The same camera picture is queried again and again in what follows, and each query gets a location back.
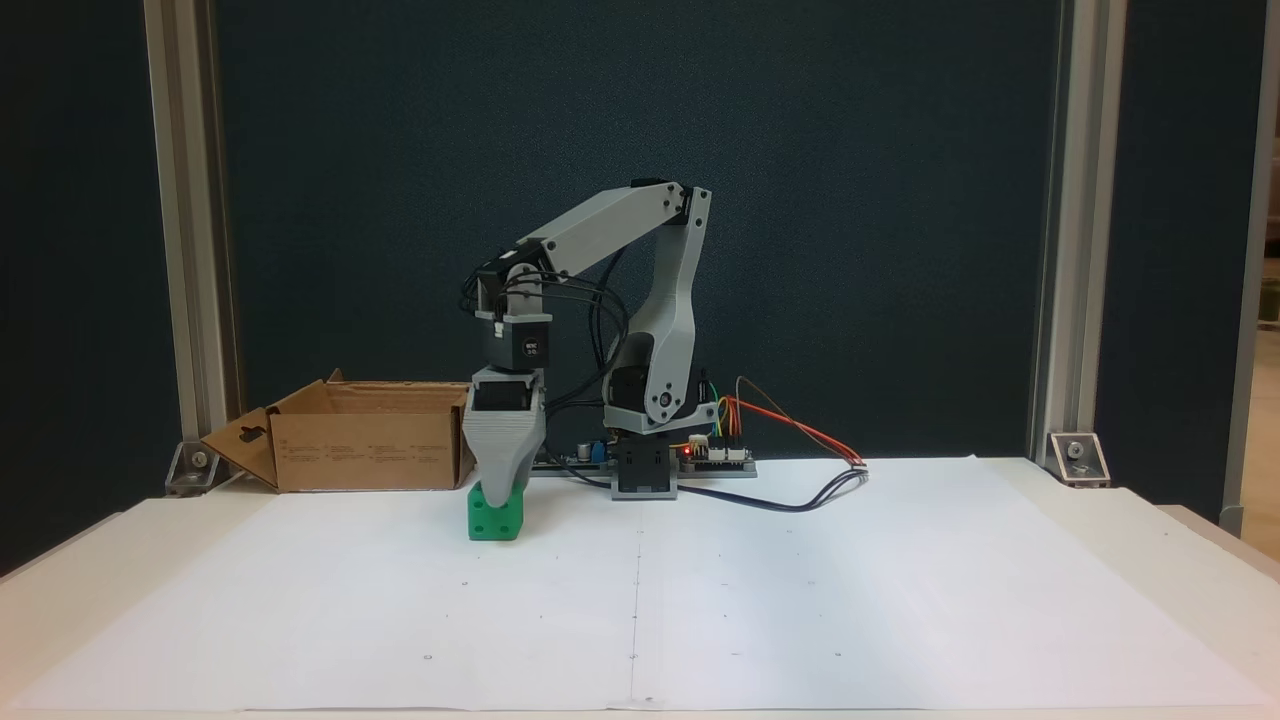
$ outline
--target green wire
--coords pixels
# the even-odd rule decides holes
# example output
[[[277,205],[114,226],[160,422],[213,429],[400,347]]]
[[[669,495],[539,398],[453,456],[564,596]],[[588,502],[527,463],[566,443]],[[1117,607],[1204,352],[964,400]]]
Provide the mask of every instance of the green wire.
[[[712,398],[716,401],[716,411],[719,413],[719,391],[716,389],[716,383],[707,380],[707,384],[710,386],[712,388]],[[719,423],[716,423],[716,427],[712,428],[712,437],[716,437],[718,434],[719,434]]]

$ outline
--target white table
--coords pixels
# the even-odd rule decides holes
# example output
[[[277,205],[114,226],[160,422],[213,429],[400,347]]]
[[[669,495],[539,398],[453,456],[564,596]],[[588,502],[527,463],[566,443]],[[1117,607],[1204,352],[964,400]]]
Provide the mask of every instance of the white table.
[[[1073,491],[1019,459],[984,461],[1133,588],[1203,641],[1243,675],[1280,697],[1280,583],[1267,561],[1242,559],[1125,489]],[[186,564],[271,500],[256,483],[232,483],[192,500],[148,500],[0,582],[0,707],[32,680],[157,589]],[[1107,598],[1100,597],[1100,603]],[[387,716],[388,711],[378,711]],[[206,714],[188,714],[204,717]],[[291,719],[360,712],[250,712]],[[401,712],[431,717],[485,714]],[[553,716],[559,714],[540,714]],[[609,717],[618,711],[591,714]],[[718,717],[726,714],[718,712]],[[795,712],[751,712],[792,716]],[[1069,711],[863,711],[858,717],[1276,717],[1275,710],[1123,708]],[[0,717],[154,717],[142,712],[6,711]]]

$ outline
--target dark teal backdrop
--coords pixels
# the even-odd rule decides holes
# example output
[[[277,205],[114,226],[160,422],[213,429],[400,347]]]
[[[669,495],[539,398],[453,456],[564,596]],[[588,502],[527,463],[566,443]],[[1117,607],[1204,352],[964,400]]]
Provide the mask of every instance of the dark teal backdrop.
[[[468,378],[467,272],[660,176],[716,192],[695,314],[722,386],[869,455],[1025,451],[1056,1],[218,10],[252,404],[335,365]],[[650,258],[616,274],[634,304]],[[557,315],[553,392],[589,369],[582,325]],[[570,415],[553,443],[599,432]]]
[[[3,18],[0,575],[161,495],[182,437],[142,6]]]

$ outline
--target orange wire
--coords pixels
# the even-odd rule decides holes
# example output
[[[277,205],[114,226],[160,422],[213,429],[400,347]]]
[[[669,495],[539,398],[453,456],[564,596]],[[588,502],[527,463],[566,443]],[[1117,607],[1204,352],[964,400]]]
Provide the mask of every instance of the orange wire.
[[[854,448],[851,448],[847,445],[840,442],[838,439],[828,436],[827,433],[815,430],[815,429],[810,428],[809,425],[806,425],[804,423],[800,423],[799,420],[792,420],[792,419],[790,419],[790,418],[787,418],[785,415],[780,415],[780,414],[777,414],[777,413],[774,413],[772,410],[765,410],[764,407],[760,407],[758,405],[751,405],[750,402],[746,402],[745,400],[740,400],[740,398],[737,398],[735,396],[730,396],[730,405],[731,406],[739,406],[739,407],[746,407],[748,410],[751,410],[754,413],[759,413],[760,415],[765,415],[768,418],[773,418],[774,420],[781,420],[781,421],[787,423],[787,424],[794,424],[797,428],[808,430],[808,432],[813,433],[814,436],[817,436],[817,437],[819,437],[819,438],[829,442],[835,447],[837,447],[840,450],[844,450],[845,452],[849,454],[850,459],[858,461],[859,464],[863,462],[863,456],[858,455],[858,452],[855,452]]]

